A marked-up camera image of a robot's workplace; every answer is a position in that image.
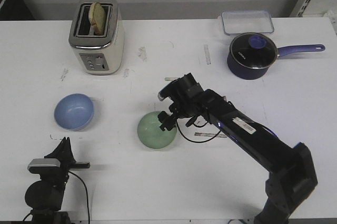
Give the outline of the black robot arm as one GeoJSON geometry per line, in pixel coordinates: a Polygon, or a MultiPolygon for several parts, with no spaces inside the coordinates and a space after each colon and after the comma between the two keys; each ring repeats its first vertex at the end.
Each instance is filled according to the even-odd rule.
{"type": "Polygon", "coordinates": [[[170,82],[158,93],[160,101],[167,97],[172,100],[171,114],[160,112],[160,128],[172,130],[182,118],[189,119],[186,125],[190,126],[202,116],[269,172],[267,201],[254,223],[288,223],[318,184],[309,148],[301,142],[291,148],[215,91],[203,90],[192,74],[170,82]]]}
{"type": "Polygon", "coordinates": [[[25,202],[31,207],[28,216],[30,223],[71,223],[67,211],[61,211],[64,192],[69,175],[73,175],[83,184],[86,194],[88,223],[91,222],[88,189],[84,180],[72,169],[88,169],[89,162],[77,162],[73,156],[71,140],[64,137],[58,146],[43,158],[34,158],[27,166],[32,174],[40,179],[32,183],[25,193],[25,202]]]}

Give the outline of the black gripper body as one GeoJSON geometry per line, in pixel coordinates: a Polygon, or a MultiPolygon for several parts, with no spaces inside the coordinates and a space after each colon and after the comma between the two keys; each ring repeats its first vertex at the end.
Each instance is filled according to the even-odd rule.
{"type": "Polygon", "coordinates": [[[196,121],[195,105],[191,101],[174,101],[169,106],[169,110],[176,118],[188,118],[187,124],[193,124],[196,121]]]}
{"type": "Polygon", "coordinates": [[[71,170],[89,169],[90,167],[89,161],[76,161],[73,154],[48,154],[44,157],[44,161],[53,161],[53,165],[45,166],[40,174],[40,179],[50,185],[65,185],[71,170]]]}

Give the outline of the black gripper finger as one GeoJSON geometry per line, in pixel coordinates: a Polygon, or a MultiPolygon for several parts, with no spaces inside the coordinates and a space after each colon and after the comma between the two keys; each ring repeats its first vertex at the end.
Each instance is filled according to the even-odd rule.
{"type": "Polygon", "coordinates": [[[64,148],[66,144],[66,137],[64,137],[61,142],[57,145],[57,147],[54,149],[52,156],[53,157],[62,157],[64,153],[64,148]]]}
{"type": "Polygon", "coordinates": [[[168,114],[165,111],[162,111],[157,116],[159,122],[164,122],[168,118],[168,114]]]}
{"type": "Polygon", "coordinates": [[[65,157],[67,161],[75,161],[73,156],[70,137],[65,139],[65,157]]]}
{"type": "Polygon", "coordinates": [[[160,125],[162,131],[171,131],[175,127],[175,121],[172,119],[163,120],[160,125]]]}

